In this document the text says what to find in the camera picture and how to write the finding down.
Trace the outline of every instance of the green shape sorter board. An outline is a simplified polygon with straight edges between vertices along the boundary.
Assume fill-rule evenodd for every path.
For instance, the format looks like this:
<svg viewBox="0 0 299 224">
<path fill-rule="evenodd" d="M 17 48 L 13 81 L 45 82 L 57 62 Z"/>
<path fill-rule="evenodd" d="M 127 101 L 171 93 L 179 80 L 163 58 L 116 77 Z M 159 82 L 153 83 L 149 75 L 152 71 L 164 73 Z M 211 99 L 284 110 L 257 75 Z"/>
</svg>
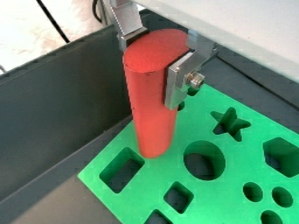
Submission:
<svg viewBox="0 0 299 224">
<path fill-rule="evenodd" d="M 295 224 L 298 146 L 298 134 L 204 85 L 159 158 L 140 156 L 129 123 L 79 178 L 124 224 Z"/>
</svg>

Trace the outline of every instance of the diamond-shaped hole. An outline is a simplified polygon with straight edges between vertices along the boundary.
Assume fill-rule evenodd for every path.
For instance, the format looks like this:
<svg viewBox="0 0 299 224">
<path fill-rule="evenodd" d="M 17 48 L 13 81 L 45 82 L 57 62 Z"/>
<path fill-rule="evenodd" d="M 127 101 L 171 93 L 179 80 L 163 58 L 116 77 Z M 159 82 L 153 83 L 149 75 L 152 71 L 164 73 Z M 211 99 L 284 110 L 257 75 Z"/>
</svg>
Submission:
<svg viewBox="0 0 299 224">
<path fill-rule="evenodd" d="M 299 174 L 299 148 L 278 137 L 263 144 L 266 163 L 288 178 Z"/>
<path fill-rule="evenodd" d="M 283 224 L 279 215 L 268 210 L 262 213 L 260 220 L 263 224 Z"/>
<path fill-rule="evenodd" d="M 123 191 L 144 163 L 145 161 L 129 148 L 124 148 L 116 155 L 104 171 L 99 174 L 100 179 L 115 193 Z"/>
<path fill-rule="evenodd" d="M 163 196 L 164 201 L 179 214 L 184 213 L 188 205 L 192 202 L 192 198 L 192 192 L 179 182 L 172 184 L 172 187 Z"/>
<path fill-rule="evenodd" d="M 280 207 L 290 207 L 294 204 L 294 197 L 283 187 L 274 189 L 272 198 Z"/>
<path fill-rule="evenodd" d="M 219 147 L 207 141 L 188 145 L 183 154 L 183 162 L 196 179 L 213 180 L 225 169 L 225 158 Z"/>
<path fill-rule="evenodd" d="M 159 210 L 153 210 L 144 224 L 172 224 Z"/>
</svg>

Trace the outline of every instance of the red cylinder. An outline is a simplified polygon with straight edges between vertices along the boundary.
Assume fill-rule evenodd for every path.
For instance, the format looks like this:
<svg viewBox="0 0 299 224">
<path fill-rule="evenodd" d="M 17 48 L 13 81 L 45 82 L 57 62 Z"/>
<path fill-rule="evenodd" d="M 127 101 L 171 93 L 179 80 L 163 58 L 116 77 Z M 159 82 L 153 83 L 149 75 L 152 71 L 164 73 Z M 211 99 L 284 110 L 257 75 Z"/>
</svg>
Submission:
<svg viewBox="0 0 299 224">
<path fill-rule="evenodd" d="M 175 29 L 145 34 L 124 53 L 125 83 L 141 155 L 159 157 L 169 148 L 177 109 L 164 106 L 167 67 L 185 54 L 187 35 Z"/>
</svg>

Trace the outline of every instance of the bolt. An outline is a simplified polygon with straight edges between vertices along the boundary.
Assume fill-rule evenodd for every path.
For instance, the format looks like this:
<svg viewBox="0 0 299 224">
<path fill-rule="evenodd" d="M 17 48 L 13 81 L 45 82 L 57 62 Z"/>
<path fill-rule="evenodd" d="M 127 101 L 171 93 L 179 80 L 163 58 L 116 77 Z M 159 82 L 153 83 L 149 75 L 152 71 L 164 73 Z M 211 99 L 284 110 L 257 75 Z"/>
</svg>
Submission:
<svg viewBox="0 0 299 224">
<path fill-rule="evenodd" d="M 189 86 L 195 90 L 200 89 L 203 81 L 204 81 L 204 76 L 197 72 L 188 73 L 185 75 L 185 85 Z"/>
</svg>

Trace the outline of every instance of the dark gray wall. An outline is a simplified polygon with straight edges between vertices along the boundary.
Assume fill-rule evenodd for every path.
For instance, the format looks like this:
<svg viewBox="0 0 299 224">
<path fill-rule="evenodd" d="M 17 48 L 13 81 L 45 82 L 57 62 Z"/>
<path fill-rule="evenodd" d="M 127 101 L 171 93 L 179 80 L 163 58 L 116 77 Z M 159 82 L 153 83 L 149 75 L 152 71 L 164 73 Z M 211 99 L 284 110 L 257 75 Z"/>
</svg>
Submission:
<svg viewBox="0 0 299 224">
<path fill-rule="evenodd" d="M 115 30 L 0 80 L 0 201 L 129 115 Z"/>
</svg>

